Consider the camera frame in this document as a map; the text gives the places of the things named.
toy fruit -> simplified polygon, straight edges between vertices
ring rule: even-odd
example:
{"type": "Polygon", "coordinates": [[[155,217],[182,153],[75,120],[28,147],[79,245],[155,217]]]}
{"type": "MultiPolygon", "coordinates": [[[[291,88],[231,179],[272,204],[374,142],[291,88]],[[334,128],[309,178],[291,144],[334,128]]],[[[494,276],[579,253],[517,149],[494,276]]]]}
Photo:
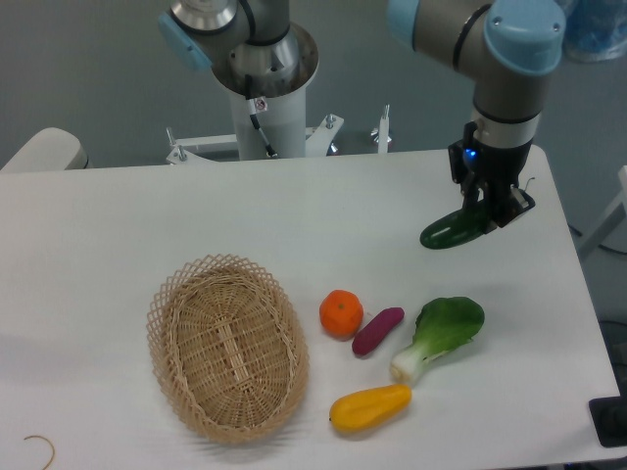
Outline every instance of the toy fruit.
{"type": "Polygon", "coordinates": [[[333,291],[320,304],[320,323],[336,338],[350,338],[360,328],[363,307],[357,296],[348,291],[333,291]]]}
{"type": "Polygon", "coordinates": [[[411,388],[396,384],[362,390],[333,403],[329,419],[335,429],[355,433],[374,428],[403,410],[411,401],[411,388]]]}

wicker basket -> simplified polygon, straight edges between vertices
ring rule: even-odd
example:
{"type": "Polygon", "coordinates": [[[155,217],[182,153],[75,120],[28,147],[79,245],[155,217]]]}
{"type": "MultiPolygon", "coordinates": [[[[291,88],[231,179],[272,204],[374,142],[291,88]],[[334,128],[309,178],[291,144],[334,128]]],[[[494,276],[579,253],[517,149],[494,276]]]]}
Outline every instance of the wicker basket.
{"type": "Polygon", "coordinates": [[[271,433],[305,392],[309,357],[294,308],[245,258],[198,259],[168,278],[148,314],[148,343],[174,412],[212,441],[271,433]]]}

robotic arm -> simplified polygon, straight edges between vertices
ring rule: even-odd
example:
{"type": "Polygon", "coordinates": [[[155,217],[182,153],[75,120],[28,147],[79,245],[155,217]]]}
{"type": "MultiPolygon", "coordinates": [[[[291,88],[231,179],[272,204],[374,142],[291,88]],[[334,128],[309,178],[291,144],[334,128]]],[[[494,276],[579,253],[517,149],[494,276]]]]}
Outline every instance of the robotic arm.
{"type": "Polygon", "coordinates": [[[305,155],[317,49],[290,23],[289,0],[174,0],[159,28],[189,68],[212,68],[229,94],[241,160],[305,155]]]}
{"type": "Polygon", "coordinates": [[[449,158],[462,207],[487,214],[481,232],[532,209],[518,175],[561,57],[560,7],[554,0],[390,0],[388,22],[412,50],[475,82],[471,121],[449,158]]]}

toy bok choy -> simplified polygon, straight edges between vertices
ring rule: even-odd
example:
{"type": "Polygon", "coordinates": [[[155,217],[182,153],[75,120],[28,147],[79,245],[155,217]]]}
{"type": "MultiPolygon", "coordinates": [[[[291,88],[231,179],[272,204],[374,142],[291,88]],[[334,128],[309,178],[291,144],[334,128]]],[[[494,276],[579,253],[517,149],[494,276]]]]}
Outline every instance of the toy bok choy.
{"type": "Polygon", "coordinates": [[[392,358],[392,376],[399,382],[414,384],[433,359],[470,343],[484,319],[483,308],[466,297],[431,301],[415,321],[411,346],[392,358]]]}

toy orange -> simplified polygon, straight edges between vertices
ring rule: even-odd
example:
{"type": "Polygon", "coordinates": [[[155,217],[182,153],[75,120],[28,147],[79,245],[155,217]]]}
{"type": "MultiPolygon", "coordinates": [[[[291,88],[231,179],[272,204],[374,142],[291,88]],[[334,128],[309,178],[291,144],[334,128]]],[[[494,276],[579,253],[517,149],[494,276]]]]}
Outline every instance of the toy orange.
{"type": "Polygon", "coordinates": [[[320,304],[320,323],[332,336],[350,338],[363,320],[363,307],[357,296],[348,291],[333,291],[320,304]]]}

